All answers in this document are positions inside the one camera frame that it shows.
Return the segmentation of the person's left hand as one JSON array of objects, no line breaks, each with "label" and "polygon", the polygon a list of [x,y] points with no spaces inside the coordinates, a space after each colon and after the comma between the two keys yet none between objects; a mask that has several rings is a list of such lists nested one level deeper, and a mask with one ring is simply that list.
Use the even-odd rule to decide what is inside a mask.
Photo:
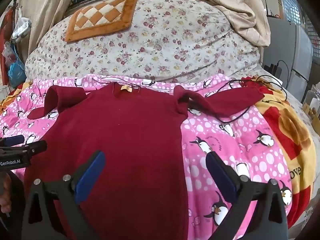
[{"label": "person's left hand", "polygon": [[3,181],[3,193],[0,196],[0,205],[1,211],[3,213],[10,213],[11,212],[11,178],[6,173],[5,176],[2,178]]}]

